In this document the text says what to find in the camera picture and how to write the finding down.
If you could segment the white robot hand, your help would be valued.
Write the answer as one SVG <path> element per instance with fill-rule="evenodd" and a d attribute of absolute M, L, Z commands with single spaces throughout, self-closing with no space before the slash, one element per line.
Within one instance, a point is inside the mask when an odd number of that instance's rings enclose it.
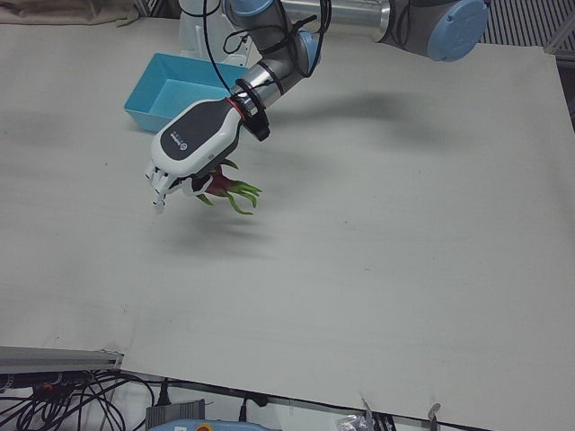
<path fill-rule="evenodd" d="M 204 100 L 192 103 L 154 136 L 145 174 L 157 213 L 164 211 L 166 196 L 179 189 L 190 197 L 208 190 L 216 167 L 237 147 L 242 124 L 229 99 Z"/>

